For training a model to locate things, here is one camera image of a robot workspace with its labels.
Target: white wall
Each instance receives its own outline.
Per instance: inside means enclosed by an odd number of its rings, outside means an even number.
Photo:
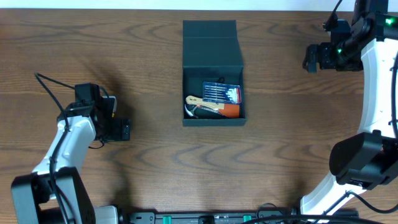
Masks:
[[[332,11],[338,0],[0,0],[0,8]],[[352,11],[343,0],[339,11]],[[398,0],[389,0],[398,12]]]

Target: dark green box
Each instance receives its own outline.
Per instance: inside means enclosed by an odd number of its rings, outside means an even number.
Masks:
[[[183,108],[184,126],[242,126],[244,112],[243,60],[236,33],[236,21],[183,21],[183,106],[189,95],[203,98],[203,82],[241,87],[240,118],[228,119],[198,111],[201,119],[189,117]]]

